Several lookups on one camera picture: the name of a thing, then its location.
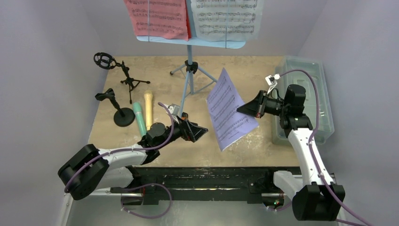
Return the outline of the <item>purple sheet music page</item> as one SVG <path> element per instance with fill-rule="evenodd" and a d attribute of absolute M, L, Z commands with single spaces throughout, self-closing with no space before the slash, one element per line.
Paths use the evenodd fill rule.
<path fill-rule="evenodd" d="M 259 127 L 254 117 L 237 112 L 244 101 L 225 68 L 207 96 L 206 103 L 221 151 Z"/>

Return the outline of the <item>beige microphone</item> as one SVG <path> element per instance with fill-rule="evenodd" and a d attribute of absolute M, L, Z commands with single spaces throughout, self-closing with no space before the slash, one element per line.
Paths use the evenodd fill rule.
<path fill-rule="evenodd" d="M 153 123 L 153 118 L 152 118 L 152 100 L 153 100 L 153 94 L 151 90 L 146 90 L 144 92 L 144 102 L 145 102 L 145 123 L 146 123 L 146 129 L 150 130 L 151 125 Z"/>

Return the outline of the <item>green microphone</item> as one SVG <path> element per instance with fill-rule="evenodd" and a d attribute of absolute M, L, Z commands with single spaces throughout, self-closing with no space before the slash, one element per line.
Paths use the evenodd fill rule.
<path fill-rule="evenodd" d="M 144 122 L 142 107 L 138 102 L 134 102 L 132 104 L 132 106 L 133 106 L 133 112 L 134 112 L 136 120 L 137 120 L 137 125 L 138 125 L 140 135 L 144 136 L 147 132 L 147 128 L 146 128 L 146 125 Z"/>

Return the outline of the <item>black round-base mic stand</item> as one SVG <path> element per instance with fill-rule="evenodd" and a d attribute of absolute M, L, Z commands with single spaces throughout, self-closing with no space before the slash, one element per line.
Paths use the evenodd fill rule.
<path fill-rule="evenodd" d="M 133 123 L 136 118 L 134 112 L 130 108 L 121 108 L 116 101 L 115 93 L 112 88 L 109 88 L 104 93 L 97 93 L 95 95 L 96 100 L 103 101 L 109 99 L 113 107 L 117 110 L 113 116 L 114 123 L 119 127 L 127 127 Z"/>

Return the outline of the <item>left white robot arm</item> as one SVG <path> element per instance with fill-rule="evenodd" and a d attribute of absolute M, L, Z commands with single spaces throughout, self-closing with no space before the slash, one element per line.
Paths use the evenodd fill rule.
<path fill-rule="evenodd" d="M 151 163 L 160 155 L 159 150 L 171 142 L 182 138 L 194 143 L 207 132 L 207 128 L 180 118 L 170 126 L 157 122 L 132 146 L 101 149 L 93 144 L 85 145 L 57 174 L 65 193 L 70 193 L 76 201 L 81 200 L 104 187 L 102 180 L 107 172 Z"/>

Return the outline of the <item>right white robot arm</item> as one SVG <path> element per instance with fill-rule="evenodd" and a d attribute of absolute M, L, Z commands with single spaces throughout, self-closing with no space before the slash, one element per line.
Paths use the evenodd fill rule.
<path fill-rule="evenodd" d="M 237 112 L 255 118 L 266 113 L 278 116 L 299 160 L 301 182 L 289 171 L 276 171 L 265 177 L 265 188 L 271 192 L 280 188 L 291 200 L 297 220 L 335 221 L 345 190 L 334 182 L 323 165 L 314 141 L 313 126 L 303 112 L 305 100 L 306 89 L 294 84 L 288 86 L 284 98 L 272 98 L 261 90 L 253 100 L 238 107 Z"/>

